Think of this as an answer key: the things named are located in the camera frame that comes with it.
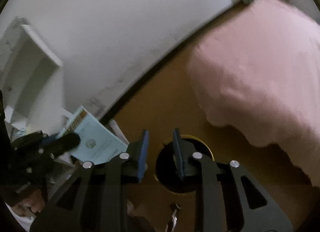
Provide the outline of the person's left hand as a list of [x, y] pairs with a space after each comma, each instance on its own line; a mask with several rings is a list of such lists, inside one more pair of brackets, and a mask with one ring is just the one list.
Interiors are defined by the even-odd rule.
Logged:
[[41, 212], [44, 206], [45, 201], [42, 197], [41, 190], [37, 189], [32, 192], [27, 198], [11, 207], [11, 210], [18, 216], [31, 217], [36, 213]]

